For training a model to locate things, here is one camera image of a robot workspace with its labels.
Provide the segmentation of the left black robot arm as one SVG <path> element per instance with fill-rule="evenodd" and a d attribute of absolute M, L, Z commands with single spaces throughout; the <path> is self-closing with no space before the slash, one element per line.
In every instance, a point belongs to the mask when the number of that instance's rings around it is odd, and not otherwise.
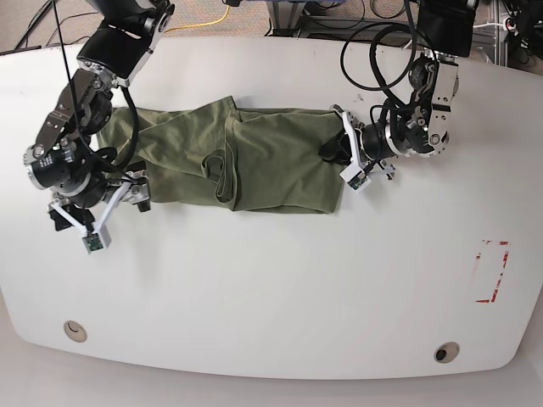
<path fill-rule="evenodd" d="M 450 140 L 448 118 L 459 79 L 456 58 L 467 57 L 478 7 L 476 1 L 421 1 L 418 14 L 407 22 L 377 23 L 370 43 L 369 63 L 377 81 L 375 92 L 386 96 L 379 114 L 370 113 L 365 125 L 351 113 L 332 106 L 344 128 L 319 150 L 320 158 L 344 167 L 343 180 L 357 192 L 372 178 L 392 179 L 395 167 L 388 159 L 431 157 L 442 153 Z M 389 34 L 411 38 L 411 54 L 398 79 L 387 82 L 378 67 L 377 48 Z"/>

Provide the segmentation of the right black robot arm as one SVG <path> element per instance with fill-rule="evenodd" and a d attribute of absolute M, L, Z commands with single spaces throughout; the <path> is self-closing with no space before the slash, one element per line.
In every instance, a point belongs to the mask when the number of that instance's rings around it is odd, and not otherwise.
<path fill-rule="evenodd" d="M 106 222 L 121 202 L 150 209 L 150 187 L 144 162 L 133 162 L 138 134 L 137 109 L 128 87 L 154 53 L 174 13 L 169 1 L 93 1 L 103 20 L 77 55 L 78 69 L 36 140 L 25 152 L 32 184 L 52 193 L 48 214 L 56 231 L 74 227 L 87 250 L 107 248 Z M 91 148 L 113 114 L 119 88 L 132 120 L 127 150 Z"/>

